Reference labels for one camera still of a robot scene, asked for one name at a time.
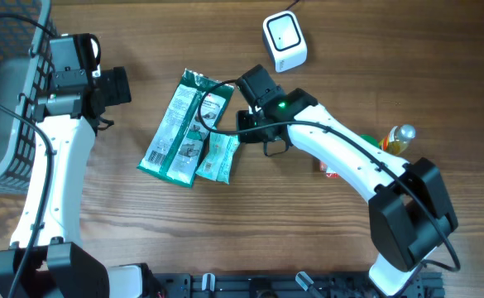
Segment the teal snack packet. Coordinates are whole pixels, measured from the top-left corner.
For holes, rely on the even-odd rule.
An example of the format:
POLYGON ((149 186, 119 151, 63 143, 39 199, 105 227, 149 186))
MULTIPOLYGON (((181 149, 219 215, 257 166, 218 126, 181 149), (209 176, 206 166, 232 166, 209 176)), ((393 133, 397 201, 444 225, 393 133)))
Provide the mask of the teal snack packet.
POLYGON ((199 165, 196 174, 205 179, 228 185, 234 154, 239 145, 238 136, 212 132, 208 153, 199 165))

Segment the green 3M package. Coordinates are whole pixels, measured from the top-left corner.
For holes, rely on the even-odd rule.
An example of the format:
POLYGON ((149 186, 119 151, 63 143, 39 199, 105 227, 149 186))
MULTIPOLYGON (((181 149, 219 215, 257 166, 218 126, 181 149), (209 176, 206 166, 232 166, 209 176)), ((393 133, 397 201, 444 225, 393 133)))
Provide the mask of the green 3M package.
POLYGON ((190 187, 194 183, 208 127, 215 127, 234 87, 185 70, 165 115, 137 169, 156 178, 190 187))

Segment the red stick sachet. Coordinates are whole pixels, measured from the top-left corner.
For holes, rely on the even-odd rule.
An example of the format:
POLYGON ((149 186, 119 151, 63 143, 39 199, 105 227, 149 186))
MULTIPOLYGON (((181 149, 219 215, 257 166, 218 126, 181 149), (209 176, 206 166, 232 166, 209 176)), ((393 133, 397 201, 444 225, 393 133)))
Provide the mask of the red stick sachet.
POLYGON ((339 178, 340 175, 328 167, 323 161, 319 162, 319 169, 325 174, 327 178, 339 178))

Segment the yellow dish soap bottle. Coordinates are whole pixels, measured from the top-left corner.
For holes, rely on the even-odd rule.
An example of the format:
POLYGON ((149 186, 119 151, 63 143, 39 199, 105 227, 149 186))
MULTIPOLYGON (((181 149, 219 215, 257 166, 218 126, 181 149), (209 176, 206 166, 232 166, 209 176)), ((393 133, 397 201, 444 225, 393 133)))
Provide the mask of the yellow dish soap bottle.
POLYGON ((415 127, 410 124, 394 126, 390 132, 379 141, 379 147, 382 151, 398 156, 407 149, 415 136, 415 127))

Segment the green lidded jar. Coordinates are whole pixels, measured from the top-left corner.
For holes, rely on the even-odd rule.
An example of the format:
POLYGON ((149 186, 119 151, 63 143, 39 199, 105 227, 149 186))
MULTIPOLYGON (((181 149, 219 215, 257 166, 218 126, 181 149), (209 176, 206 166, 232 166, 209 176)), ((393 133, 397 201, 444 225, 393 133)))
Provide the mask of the green lidded jar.
POLYGON ((361 138, 367 141, 369 144, 373 145, 376 148, 380 148, 379 142, 372 136, 369 135, 361 135, 361 138))

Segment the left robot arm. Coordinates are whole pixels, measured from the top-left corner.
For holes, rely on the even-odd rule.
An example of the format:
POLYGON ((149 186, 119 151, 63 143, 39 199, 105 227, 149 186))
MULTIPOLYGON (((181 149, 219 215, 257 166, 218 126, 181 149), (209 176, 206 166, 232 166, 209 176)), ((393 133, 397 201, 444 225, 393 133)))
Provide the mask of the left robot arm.
POLYGON ((131 102, 122 67, 101 70, 90 33, 50 39, 53 70, 33 102, 36 137, 23 214, 0 251, 3 297, 108 297, 108 269, 82 248, 79 211, 84 173, 98 132, 114 122, 108 106, 131 102))

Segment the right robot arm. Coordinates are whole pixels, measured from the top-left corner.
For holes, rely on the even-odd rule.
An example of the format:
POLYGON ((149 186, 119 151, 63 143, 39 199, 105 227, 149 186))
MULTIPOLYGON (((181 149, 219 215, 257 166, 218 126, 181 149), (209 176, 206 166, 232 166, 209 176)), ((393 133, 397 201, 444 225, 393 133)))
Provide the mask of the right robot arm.
POLYGON ((366 202, 378 257, 368 277, 384 296, 404 292, 429 255, 458 227, 453 204, 430 160, 415 163, 391 155, 336 120, 302 89, 286 93, 262 65, 235 81, 249 108, 237 115, 246 143, 283 140, 337 172, 366 202))

